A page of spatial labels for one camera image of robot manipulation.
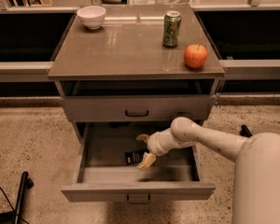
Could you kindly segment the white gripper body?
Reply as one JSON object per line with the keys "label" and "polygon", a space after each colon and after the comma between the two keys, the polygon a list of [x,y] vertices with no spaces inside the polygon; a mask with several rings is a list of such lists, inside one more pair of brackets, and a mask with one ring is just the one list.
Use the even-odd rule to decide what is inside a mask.
{"label": "white gripper body", "polygon": [[194,145],[194,141],[182,141],[178,139],[170,128],[152,134],[147,140],[147,149],[158,157],[165,155],[171,149],[181,149]]}

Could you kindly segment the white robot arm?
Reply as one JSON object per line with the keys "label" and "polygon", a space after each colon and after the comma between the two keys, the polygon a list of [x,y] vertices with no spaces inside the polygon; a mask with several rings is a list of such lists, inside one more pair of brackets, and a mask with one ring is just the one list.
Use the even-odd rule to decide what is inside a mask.
{"label": "white robot arm", "polygon": [[235,163],[232,224],[280,224],[280,134],[258,133],[250,137],[224,133],[176,118],[171,126],[152,135],[140,134],[147,152],[138,165],[151,166],[172,149],[198,142]]}

